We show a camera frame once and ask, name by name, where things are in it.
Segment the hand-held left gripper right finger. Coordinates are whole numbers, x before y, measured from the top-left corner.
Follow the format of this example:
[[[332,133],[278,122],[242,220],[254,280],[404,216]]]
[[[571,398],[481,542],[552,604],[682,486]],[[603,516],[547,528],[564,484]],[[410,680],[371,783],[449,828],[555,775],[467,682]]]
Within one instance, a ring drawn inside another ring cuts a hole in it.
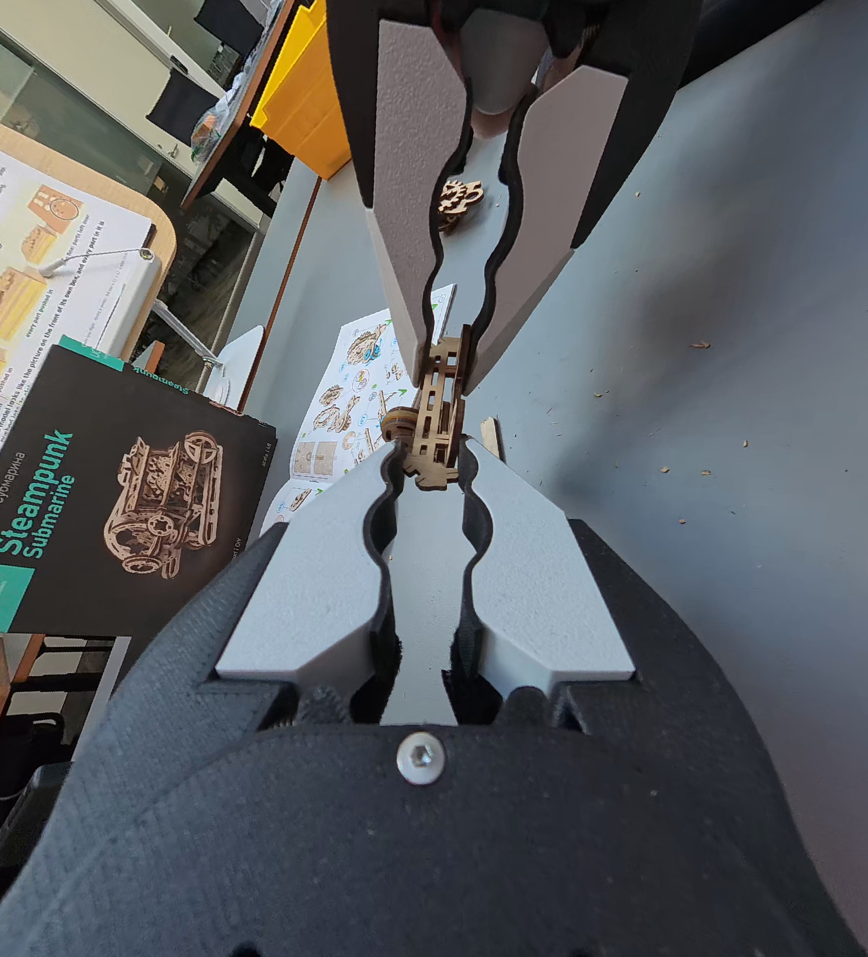
[[[513,691],[626,680],[635,666],[563,511],[493,453],[464,439],[459,457],[464,569],[450,651],[459,724],[490,724]]]

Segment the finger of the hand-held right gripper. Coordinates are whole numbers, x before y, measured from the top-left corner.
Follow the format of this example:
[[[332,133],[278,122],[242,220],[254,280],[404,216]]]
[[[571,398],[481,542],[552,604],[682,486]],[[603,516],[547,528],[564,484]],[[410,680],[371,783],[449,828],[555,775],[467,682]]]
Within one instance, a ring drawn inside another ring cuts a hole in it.
[[[527,110],[516,153],[522,213],[494,277],[492,318],[464,394],[488,375],[573,255],[572,242],[627,78],[587,65]]]
[[[440,268],[437,198],[468,121],[460,48],[435,30],[381,19],[373,205],[368,229],[410,376],[423,376],[432,339],[429,294]]]

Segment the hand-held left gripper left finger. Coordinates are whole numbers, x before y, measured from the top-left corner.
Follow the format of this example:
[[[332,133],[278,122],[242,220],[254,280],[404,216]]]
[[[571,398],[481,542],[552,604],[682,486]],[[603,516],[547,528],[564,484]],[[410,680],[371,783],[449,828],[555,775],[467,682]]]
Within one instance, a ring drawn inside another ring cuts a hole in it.
[[[389,442],[287,524],[216,672],[330,687],[357,723],[378,724],[402,660],[389,562],[404,488]]]

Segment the small wooden model bracket assembly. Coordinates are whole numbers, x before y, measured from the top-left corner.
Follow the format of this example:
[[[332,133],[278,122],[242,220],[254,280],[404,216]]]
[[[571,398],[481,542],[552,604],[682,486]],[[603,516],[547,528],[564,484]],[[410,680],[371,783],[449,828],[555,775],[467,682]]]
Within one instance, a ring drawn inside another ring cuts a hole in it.
[[[464,423],[463,389],[470,364],[471,328],[441,338],[428,350],[422,385],[411,407],[397,407],[381,421],[381,437],[405,449],[404,473],[422,491],[441,491],[458,480]]]

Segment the black model kit box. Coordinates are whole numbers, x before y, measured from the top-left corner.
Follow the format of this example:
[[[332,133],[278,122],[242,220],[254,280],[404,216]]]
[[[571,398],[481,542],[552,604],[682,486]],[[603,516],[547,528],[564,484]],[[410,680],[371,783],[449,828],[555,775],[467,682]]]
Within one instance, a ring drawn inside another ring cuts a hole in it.
[[[153,638],[245,548],[275,446],[63,337],[0,451],[0,634]]]

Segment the round wooden gear part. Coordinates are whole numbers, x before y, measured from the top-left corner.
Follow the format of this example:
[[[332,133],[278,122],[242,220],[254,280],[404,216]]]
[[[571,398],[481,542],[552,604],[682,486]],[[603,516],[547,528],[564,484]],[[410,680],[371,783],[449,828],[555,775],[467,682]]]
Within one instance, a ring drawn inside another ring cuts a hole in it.
[[[464,182],[458,178],[448,178],[441,188],[437,209],[439,233],[453,232],[465,214],[485,196],[482,182]]]

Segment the yellow plastic bin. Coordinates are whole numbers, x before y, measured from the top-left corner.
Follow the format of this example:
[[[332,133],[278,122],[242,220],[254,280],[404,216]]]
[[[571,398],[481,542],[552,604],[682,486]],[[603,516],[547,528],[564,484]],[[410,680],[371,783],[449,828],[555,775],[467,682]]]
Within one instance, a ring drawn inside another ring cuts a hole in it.
[[[299,6],[250,125],[329,180],[352,154],[329,51],[327,5]]]

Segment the open instruction booklet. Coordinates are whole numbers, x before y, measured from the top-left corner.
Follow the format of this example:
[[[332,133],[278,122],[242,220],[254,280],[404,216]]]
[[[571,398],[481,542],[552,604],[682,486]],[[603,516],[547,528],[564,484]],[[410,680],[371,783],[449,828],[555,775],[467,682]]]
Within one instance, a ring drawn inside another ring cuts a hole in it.
[[[387,442],[381,421],[418,394],[405,370],[389,310],[345,324],[292,449],[289,481],[273,498],[261,533],[289,522]]]

